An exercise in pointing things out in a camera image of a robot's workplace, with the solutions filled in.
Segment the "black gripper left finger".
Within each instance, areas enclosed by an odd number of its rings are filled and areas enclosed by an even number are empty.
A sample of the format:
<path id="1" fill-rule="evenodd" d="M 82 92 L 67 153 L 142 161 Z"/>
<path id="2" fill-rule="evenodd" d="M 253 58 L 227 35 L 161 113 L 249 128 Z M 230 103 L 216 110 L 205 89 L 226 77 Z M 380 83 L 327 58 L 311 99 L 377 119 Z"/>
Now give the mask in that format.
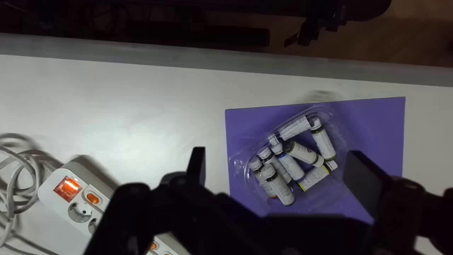
<path id="1" fill-rule="evenodd" d="M 186 165 L 186 181 L 205 184 L 205 148 L 193 147 Z"/>

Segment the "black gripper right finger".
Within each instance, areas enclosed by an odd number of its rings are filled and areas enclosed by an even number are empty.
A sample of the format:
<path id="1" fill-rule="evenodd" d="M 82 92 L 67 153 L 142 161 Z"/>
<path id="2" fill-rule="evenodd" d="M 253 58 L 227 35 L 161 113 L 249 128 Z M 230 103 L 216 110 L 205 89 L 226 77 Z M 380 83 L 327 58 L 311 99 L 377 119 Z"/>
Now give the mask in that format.
<path id="1" fill-rule="evenodd" d="M 373 221 L 383 216 L 394 192 L 394 178 L 359 150 L 346 153 L 343 184 Z"/>

